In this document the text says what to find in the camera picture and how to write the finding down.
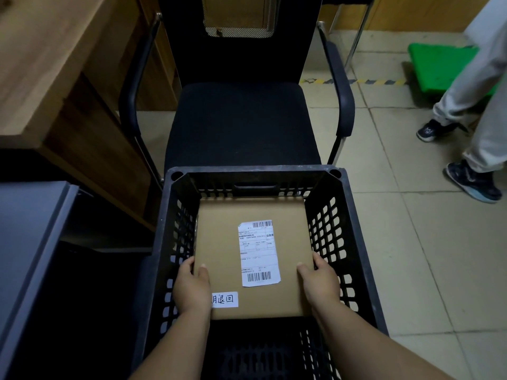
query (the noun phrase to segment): black office chair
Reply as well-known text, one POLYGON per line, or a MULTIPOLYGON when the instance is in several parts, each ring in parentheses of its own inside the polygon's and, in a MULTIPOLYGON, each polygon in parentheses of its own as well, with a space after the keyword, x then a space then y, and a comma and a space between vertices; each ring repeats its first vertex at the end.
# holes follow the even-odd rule
POLYGON ((366 10, 364 11, 363 18, 361 19, 361 23, 359 25, 359 29, 357 34, 355 35, 354 42, 352 43, 352 48, 350 48, 350 52, 347 56, 347 61, 345 62, 345 69, 348 69, 350 62, 352 61, 352 57, 354 56, 355 50, 358 47, 359 39, 361 38, 361 34, 363 33, 364 25, 366 24, 366 20, 368 19, 368 15, 372 9, 373 3, 375 0, 322 0, 322 5, 338 5, 338 9, 336 10, 335 17, 333 18, 333 22, 329 27, 329 33, 333 30, 333 27, 338 20, 338 16, 342 10, 342 5, 366 5, 366 10))
MULTIPOLYGON (((164 17, 182 92, 166 149, 174 166, 315 165, 320 156, 299 80, 321 0, 276 0, 267 28, 205 26, 201 0, 159 0, 149 34, 139 42, 120 94, 122 127, 139 146, 160 187, 163 179, 141 138, 135 100, 164 17)), ((352 133, 354 98, 336 46, 318 27, 338 94, 336 164, 352 133)))

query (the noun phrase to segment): hand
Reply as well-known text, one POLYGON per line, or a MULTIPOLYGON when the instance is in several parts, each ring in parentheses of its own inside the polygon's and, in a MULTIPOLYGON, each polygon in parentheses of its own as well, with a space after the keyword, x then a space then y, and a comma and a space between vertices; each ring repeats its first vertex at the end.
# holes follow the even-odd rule
POLYGON ((194 256, 189 257, 180 265, 174 284, 174 302, 180 314, 197 311, 208 315, 212 311, 212 288, 209 285, 208 269, 202 264, 197 274, 192 274, 191 266, 194 260, 194 256))
POLYGON ((316 252, 313 253, 313 261, 317 270, 301 262, 297 266, 308 302, 314 309, 329 301, 340 302, 340 281, 335 270, 316 252))

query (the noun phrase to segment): green plastic crate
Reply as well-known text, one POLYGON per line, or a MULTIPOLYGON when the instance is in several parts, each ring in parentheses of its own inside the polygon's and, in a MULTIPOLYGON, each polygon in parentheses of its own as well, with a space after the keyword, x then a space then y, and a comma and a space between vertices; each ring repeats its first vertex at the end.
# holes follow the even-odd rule
MULTIPOLYGON (((443 95, 477 54, 477 47, 410 44, 409 54, 422 93, 443 95)), ((494 87, 486 96, 491 97, 494 87)))

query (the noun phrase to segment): gray pants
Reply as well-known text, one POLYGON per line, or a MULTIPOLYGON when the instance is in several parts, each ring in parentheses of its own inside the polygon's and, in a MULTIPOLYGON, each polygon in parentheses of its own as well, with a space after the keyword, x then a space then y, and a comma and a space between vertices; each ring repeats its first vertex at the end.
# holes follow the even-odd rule
MULTIPOLYGON (((454 80, 433 107, 442 125, 460 122, 466 109, 477 104, 507 69, 507 23, 454 80)), ((463 158, 479 173, 499 170, 507 161, 507 77, 489 101, 463 158)))

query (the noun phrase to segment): forearm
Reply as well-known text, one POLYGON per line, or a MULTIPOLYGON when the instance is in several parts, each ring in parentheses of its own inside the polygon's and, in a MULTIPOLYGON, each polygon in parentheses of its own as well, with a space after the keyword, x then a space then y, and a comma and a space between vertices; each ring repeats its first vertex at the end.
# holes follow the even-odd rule
POLYGON ((451 377, 388 338, 338 300, 314 308, 331 356, 345 380, 451 377))
POLYGON ((182 313, 131 380, 193 380, 201 376, 209 313, 182 313))

